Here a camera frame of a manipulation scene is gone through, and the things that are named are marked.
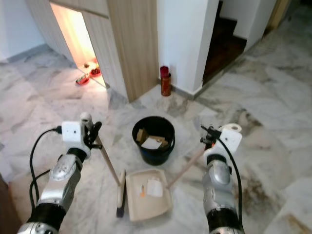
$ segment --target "cardboard piece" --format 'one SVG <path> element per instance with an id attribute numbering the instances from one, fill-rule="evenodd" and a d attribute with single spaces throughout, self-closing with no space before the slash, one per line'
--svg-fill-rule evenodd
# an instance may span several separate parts
<path id="1" fill-rule="evenodd" d="M 160 148 L 168 145 L 168 142 L 166 141 L 166 139 L 164 137 L 162 137 L 162 136 L 149 136 L 147 131 L 144 128 L 139 129 L 139 131 L 136 135 L 136 140 L 140 143 L 141 146 L 148 138 L 155 139 L 157 142 L 161 142 Z"/>
<path id="2" fill-rule="evenodd" d="M 147 131 L 143 128 L 143 129 L 139 129 L 137 135 L 136 135 L 136 140 L 140 143 L 143 144 L 146 139 L 148 138 L 148 133 Z"/>

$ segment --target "red bowl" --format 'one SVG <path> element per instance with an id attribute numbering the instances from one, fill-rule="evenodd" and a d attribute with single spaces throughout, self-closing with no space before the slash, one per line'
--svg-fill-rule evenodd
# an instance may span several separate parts
<path id="1" fill-rule="evenodd" d="M 90 77 L 93 77 L 93 78 L 99 77 L 99 76 L 101 76 L 101 75 L 102 75 L 102 72 L 97 73 L 97 74 L 94 74 L 94 75 L 92 74 L 92 72 L 89 73 L 89 76 L 90 76 Z"/>
<path id="2" fill-rule="evenodd" d="M 77 79 L 76 80 L 76 84 L 77 85 L 85 85 L 85 84 L 87 84 L 87 83 L 89 83 L 89 77 L 87 77 L 86 75 L 84 76 L 84 78 L 82 78 L 82 79 Z"/>

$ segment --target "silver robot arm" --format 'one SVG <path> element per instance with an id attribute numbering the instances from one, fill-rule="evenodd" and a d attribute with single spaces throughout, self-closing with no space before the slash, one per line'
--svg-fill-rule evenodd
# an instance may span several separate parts
<path id="1" fill-rule="evenodd" d="M 67 153 L 50 171 L 49 182 L 43 189 L 31 217 L 18 234 L 58 234 L 60 225 L 74 199 L 75 188 L 85 159 L 91 155 L 101 123 L 93 125 L 91 116 L 81 115 L 79 122 L 63 122 L 62 137 Z"/>
<path id="2" fill-rule="evenodd" d="M 210 234 L 243 234 L 232 193 L 232 168 L 227 164 L 228 153 L 220 141 L 216 140 L 217 138 L 222 140 L 233 155 L 240 144 L 242 135 L 227 127 L 219 130 L 210 127 L 205 130 L 208 134 L 201 141 L 206 144 L 203 156 L 207 161 L 207 172 L 202 184 L 205 191 L 204 210 L 209 232 Z"/>

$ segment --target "doorway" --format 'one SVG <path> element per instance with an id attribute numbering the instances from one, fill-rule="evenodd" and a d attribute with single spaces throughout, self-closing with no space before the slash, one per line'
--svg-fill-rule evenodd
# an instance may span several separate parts
<path id="1" fill-rule="evenodd" d="M 223 1 L 219 1 L 214 30 L 206 60 L 203 85 L 244 52 L 247 40 L 234 36 L 237 20 L 220 17 Z"/>
<path id="2" fill-rule="evenodd" d="M 106 87 L 82 13 L 54 3 L 50 4 L 77 68 Z"/>

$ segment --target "staircase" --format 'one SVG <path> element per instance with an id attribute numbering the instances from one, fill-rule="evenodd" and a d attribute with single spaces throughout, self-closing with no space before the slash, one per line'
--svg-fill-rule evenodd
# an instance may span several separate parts
<path id="1" fill-rule="evenodd" d="M 203 84 L 233 62 L 244 52 L 247 40 L 233 36 L 237 21 L 220 18 L 223 2 L 220 1 L 214 22 L 209 53 L 207 56 Z"/>

